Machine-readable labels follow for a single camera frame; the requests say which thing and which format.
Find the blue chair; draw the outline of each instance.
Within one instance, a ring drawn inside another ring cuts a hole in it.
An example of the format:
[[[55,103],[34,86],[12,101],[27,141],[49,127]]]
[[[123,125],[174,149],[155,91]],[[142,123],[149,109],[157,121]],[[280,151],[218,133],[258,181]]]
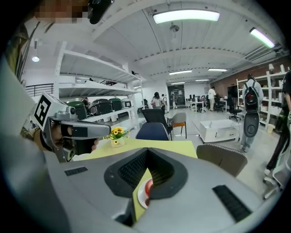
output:
[[[168,133],[162,123],[144,123],[137,133],[136,139],[168,141]]]

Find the white coffee table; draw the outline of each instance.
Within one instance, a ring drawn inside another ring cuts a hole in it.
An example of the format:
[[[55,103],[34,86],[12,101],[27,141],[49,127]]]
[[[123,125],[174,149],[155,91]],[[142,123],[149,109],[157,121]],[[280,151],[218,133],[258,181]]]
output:
[[[236,139],[239,135],[239,123],[232,120],[202,121],[199,136],[203,142],[220,142]]]

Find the ceiling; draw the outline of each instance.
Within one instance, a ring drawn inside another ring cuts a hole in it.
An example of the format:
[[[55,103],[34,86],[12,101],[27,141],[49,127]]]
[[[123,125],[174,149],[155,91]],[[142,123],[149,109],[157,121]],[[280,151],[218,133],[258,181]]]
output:
[[[176,9],[215,10],[220,17],[218,21],[174,21],[179,27],[176,33],[170,30],[171,22],[157,25],[153,21],[154,13]],[[70,50],[117,66],[127,64],[148,81],[213,81],[279,57],[250,35],[253,27],[284,47],[274,21],[253,0],[118,0],[96,25],[85,18],[76,24],[55,24],[44,34],[45,24],[41,24],[34,38],[41,41],[37,52],[44,57],[44,66],[56,64],[60,44],[67,41]],[[26,68],[36,65],[30,61]],[[208,68],[228,71],[211,72]],[[187,75],[169,75],[189,69],[193,71]]]

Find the backpack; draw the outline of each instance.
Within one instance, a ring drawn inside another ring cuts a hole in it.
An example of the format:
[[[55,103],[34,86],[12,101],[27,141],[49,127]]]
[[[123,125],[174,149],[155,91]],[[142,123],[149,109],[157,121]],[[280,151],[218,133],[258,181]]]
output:
[[[259,111],[259,98],[258,98],[258,93],[255,89],[255,84],[256,81],[253,82],[252,86],[248,86],[245,83],[246,86],[246,92],[244,96],[244,103],[245,103],[245,108],[247,112],[252,112],[252,111]]]

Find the white shelving unit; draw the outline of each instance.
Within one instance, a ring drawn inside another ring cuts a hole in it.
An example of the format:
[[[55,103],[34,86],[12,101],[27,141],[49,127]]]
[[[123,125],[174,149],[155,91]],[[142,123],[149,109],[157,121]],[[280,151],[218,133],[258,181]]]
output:
[[[273,91],[279,91],[282,89],[281,86],[271,86],[271,79],[276,79],[276,78],[284,78],[286,72],[284,70],[284,66],[281,65],[281,72],[280,73],[276,73],[276,74],[270,74],[269,71],[266,72],[266,75],[264,76],[259,76],[259,77],[255,77],[256,80],[261,81],[261,80],[267,80],[267,84],[268,87],[262,87],[263,91],[268,91],[268,95],[269,95],[269,99],[264,97],[263,101],[268,102],[268,110],[270,110],[272,108],[272,103],[280,103],[281,100],[272,100],[270,99],[272,97],[272,92]],[[242,94],[242,89],[239,88],[239,84],[240,83],[245,83],[247,82],[247,79],[244,80],[236,80],[236,84],[237,84],[237,89],[238,89],[238,99],[242,99],[240,97],[240,95]],[[262,123],[263,125],[268,125],[270,122],[270,117],[271,115],[274,116],[279,116],[281,109],[278,109],[278,112],[274,112],[274,111],[266,111],[266,110],[261,110],[261,112],[266,113],[267,114],[267,119],[266,121],[260,120],[260,123]]]
[[[117,67],[109,62],[100,60],[96,57],[81,54],[66,49],[67,42],[63,42],[55,68],[55,91],[54,96],[60,98],[80,98],[80,97],[98,97],[98,96],[126,96],[130,99],[132,107],[125,108],[120,111],[110,112],[100,116],[92,116],[84,119],[84,121],[95,122],[117,114],[128,112],[129,119],[118,123],[116,126],[122,126],[125,129],[139,128],[139,124],[144,119],[137,116],[137,108],[144,107],[136,105],[134,95],[141,93],[142,101],[144,99],[142,93],[141,79],[124,68]],[[70,82],[60,82],[65,76],[71,76]],[[102,81],[111,81],[121,83],[126,88],[108,86],[98,82],[87,80],[85,83],[76,83],[75,78],[98,78]],[[139,81],[140,91],[134,90],[133,82]]]

